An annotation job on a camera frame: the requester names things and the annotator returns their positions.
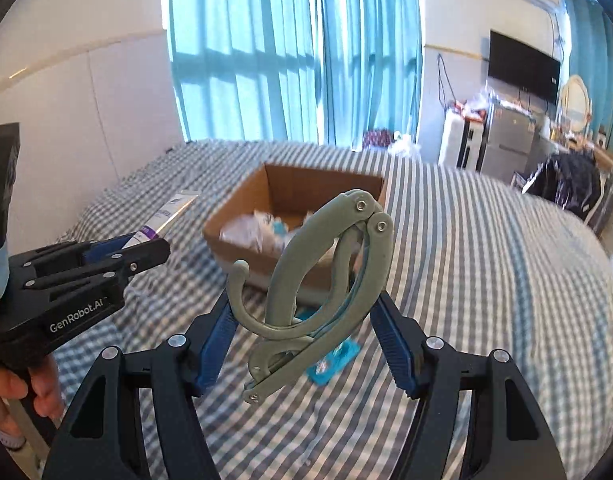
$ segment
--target brown box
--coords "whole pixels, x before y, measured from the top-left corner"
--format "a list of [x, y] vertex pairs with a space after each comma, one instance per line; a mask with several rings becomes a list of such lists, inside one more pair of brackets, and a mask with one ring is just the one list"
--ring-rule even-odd
[[[258, 210], [282, 218], [291, 230], [302, 225], [309, 211], [317, 211], [351, 189], [368, 191], [382, 206], [385, 204], [385, 183], [381, 176], [264, 164], [213, 213], [204, 226], [203, 235], [224, 272], [229, 272], [236, 260], [245, 260], [250, 267], [247, 283], [267, 290], [278, 263], [277, 257], [220, 240], [222, 227], [240, 215]], [[304, 277], [298, 300], [321, 304], [330, 288], [331, 263], [318, 263]]]

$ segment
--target curtain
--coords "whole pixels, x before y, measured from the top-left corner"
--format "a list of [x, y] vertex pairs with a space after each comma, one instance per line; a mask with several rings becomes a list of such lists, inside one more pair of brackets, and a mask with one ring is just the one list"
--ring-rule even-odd
[[415, 134], [422, 73], [419, 0], [316, 0], [317, 92], [324, 140], [359, 148], [362, 134]]
[[169, 0], [169, 9], [189, 139], [317, 141], [309, 0]]
[[571, 21], [571, 75], [579, 75], [593, 100], [594, 132], [604, 124], [613, 147], [613, 24], [592, 0], [565, 0]]

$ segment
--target checkered bedspread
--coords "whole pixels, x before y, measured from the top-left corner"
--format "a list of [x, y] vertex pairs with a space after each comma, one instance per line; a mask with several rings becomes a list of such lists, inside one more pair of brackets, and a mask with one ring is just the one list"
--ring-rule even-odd
[[[554, 433], [568, 476], [582, 479], [613, 437], [613, 274], [592, 232], [554, 205], [477, 174], [381, 152], [312, 144], [209, 141], [162, 156], [106, 190], [64, 236], [139, 228], [180, 189], [202, 191], [167, 236], [168, 263], [137, 276], [126, 306], [56, 352], [70, 401], [99, 352], [157, 346], [184, 332], [226, 276], [202, 238], [208, 216], [263, 162], [383, 174], [395, 221], [387, 290], [428, 335], [459, 351], [509, 349]], [[245, 289], [261, 316], [265, 296]], [[353, 365], [319, 388], [306, 377], [260, 409], [240, 400], [256, 336], [238, 329], [217, 386], [197, 403], [223, 479], [387, 478], [416, 402], [395, 387], [369, 320]], [[141, 393], [154, 479], [166, 477], [150, 396]], [[461, 397], [445, 478], [456, 478], [469, 417]]]

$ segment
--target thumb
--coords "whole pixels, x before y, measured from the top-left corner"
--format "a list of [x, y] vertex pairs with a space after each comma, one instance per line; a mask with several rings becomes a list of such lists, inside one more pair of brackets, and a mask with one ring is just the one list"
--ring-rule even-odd
[[0, 397], [3, 399], [23, 399], [29, 389], [26, 383], [13, 372], [0, 368]]

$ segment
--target metal rivet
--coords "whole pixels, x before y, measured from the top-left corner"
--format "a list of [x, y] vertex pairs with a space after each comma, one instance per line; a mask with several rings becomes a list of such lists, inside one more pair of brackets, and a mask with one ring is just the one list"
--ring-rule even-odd
[[434, 350], [440, 350], [444, 346], [444, 341], [436, 336], [431, 336], [427, 339], [427, 346]]
[[506, 350], [496, 350], [495, 352], [493, 352], [493, 359], [495, 359], [499, 363], [508, 363], [510, 358], [511, 356]]
[[169, 338], [169, 346], [172, 346], [174, 348], [183, 346], [185, 343], [186, 343], [186, 337], [183, 336], [182, 334], [172, 335]]
[[118, 352], [118, 349], [115, 348], [115, 346], [109, 346], [102, 350], [102, 358], [110, 361], [111, 359], [115, 359], [119, 353], [120, 352]]

